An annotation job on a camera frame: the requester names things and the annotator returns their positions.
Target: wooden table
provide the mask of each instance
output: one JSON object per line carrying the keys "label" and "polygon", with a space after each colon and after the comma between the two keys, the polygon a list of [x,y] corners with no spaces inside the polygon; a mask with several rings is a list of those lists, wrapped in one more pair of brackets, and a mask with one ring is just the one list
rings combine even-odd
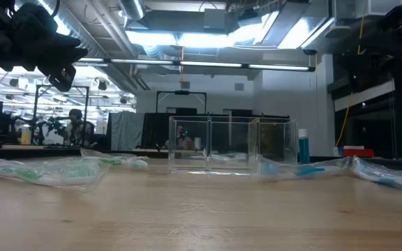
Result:
{"label": "wooden table", "polygon": [[0,250],[397,251],[402,191],[114,168],[85,194],[0,178]]}

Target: white wall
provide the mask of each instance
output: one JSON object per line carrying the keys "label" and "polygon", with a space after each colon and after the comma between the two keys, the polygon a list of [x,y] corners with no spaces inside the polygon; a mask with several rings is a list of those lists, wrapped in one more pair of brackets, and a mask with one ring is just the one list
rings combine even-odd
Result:
{"label": "white wall", "polygon": [[[151,91],[137,93],[136,112],[156,111],[156,91],[176,91],[180,89],[180,76],[143,75]],[[184,75],[184,81],[189,81],[189,91],[207,93],[207,112],[222,114],[224,109],[253,109],[253,82],[246,76],[216,75]],[[244,91],[235,91],[235,83],[243,83]],[[204,101],[203,95],[198,98]],[[166,112],[168,107],[197,108],[198,113],[204,113],[204,104],[194,95],[168,95],[159,103],[158,112]]]}
{"label": "white wall", "polygon": [[[201,100],[204,100],[203,95],[198,95]],[[176,96],[168,95],[164,98],[158,107],[158,112],[166,112],[167,107],[186,107],[196,108],[198,113],[204,113],[204,105],[194,96]],[[207,112],[213,114],[222,114],[224,109],[252,109],[252,95],[247,96],[231,96],[217,93],[207,92]],[[146,93],[137,94],[136,112],[155,112],[156,111],[156,92],[148,91]]]}
{"label": "white wall", "polygon": [[330,55],[315,73],[265,70],[255,79],[254,113],[289,115],[308,130],[311,155],[332,155],[334,110],[327,93],[332,74]]}

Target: clear plastic container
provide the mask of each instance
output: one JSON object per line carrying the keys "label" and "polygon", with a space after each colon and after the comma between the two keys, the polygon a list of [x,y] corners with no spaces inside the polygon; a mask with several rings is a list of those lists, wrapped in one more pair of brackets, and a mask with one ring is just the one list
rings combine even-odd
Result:
{"label": "clear plastic container", "polygon": [[297,124],[291,119],[173,116],[169,169],[255,173],[257,158],[297,163]]}

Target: toothbrush package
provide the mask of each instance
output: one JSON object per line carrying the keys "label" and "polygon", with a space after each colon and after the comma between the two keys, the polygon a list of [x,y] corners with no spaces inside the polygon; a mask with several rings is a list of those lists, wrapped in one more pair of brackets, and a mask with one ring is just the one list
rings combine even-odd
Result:
{"label": "toothbrush package", "polygon": [[100,183],[110,166],[98,158],[64,158],[44,162],[0,159],[0,177],[37,185],[86,190]]}
{"label": "toothbrush package", "polygon": [[148,163],[144,160],[148,157],[137,157],[133,154],[122,153],[119,155],[110,155],[89,149],[80,149],[82,157],[98,158],[101,162],[111,164],[113,167],[124,167],[135,171],[148,171]]}
{"label": "toothbrush package", "polygon": [[402,189],[402,171],[388,169],[354,157],[352,173],[358,178]]}
{"label": "toothbrush package", "polygon": [[246,153],[212,154],[211,160],[218,164],[230,164],[248,160]]}
{"label": "toothbrush package", "polygon": [[350,158],[341,158],[304,165],[287,165],[263,158],[257,159],[255,175],[269,180],[290,180],[344,175],[348,171]]}

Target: blue bottle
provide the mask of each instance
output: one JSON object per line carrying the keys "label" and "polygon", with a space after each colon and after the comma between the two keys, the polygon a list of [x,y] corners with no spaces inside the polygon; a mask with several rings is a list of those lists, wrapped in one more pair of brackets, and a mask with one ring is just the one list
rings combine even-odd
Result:
{"label": "blue bottle", "polygon": [[309,164],[310,147],[306,129],[299,129],[299,161],[300,164]]}

